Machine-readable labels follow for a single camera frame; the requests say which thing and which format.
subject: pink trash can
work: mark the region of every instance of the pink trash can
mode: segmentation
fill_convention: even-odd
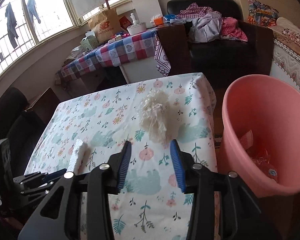
[[[218,172],[236,171],[257,197],[300,192],[300,94],[266,75],[234,81],[222,105],[224,132],[217,154]],[[277,169],[278,183],[267,177],[242,148],[239,139],[252,130]]]

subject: pile of clothes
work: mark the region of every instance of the pile of clothes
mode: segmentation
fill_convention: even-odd
[[[221,13],[211,7],[199,7],[191,4],[177,15],[179,19],[192,21],[189,39],[194,43],[205,43],[215,39],[248,41],[245,33],[238,27],[238,20],[222,17]]]

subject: bed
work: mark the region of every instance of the bed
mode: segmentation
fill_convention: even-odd
[[[245,21],[251,20],[251,4],[255,0],[236,0]],[[262,9],[276,9],[277,17],[265,23],[274,34],[274,52],[270,76],[290,84],[300,92],[300,4],[298,0],[256,0]]]

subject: brown paper shopping bag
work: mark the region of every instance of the brown paper shopping bag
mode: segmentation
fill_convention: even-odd
[[[88,24],[100,43],[111,39],[113,35],[122,31],[115,9],[98,13],[88,20]]]

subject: black chair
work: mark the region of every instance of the black chair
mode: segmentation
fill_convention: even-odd
[[[0,139],[10,141],[11,171],[13,177],[24,174],[32,152],[45,125],[34,113],[25,111],[26,97],[11,87],[0,98]]]
[[[248,42],[214,40],[207,43],[189,43],[191,67],[203,72],[213,88],[228,87],[237,78],[253,74],[270,74],[273,54],[272,30],[243,22],[242,12],[233,0],[172,0],[167,4],[169,14],[179,14],[190,4],[209,6],[223,17],[238,20]],[[192,23],[185,24],[188,33]]]

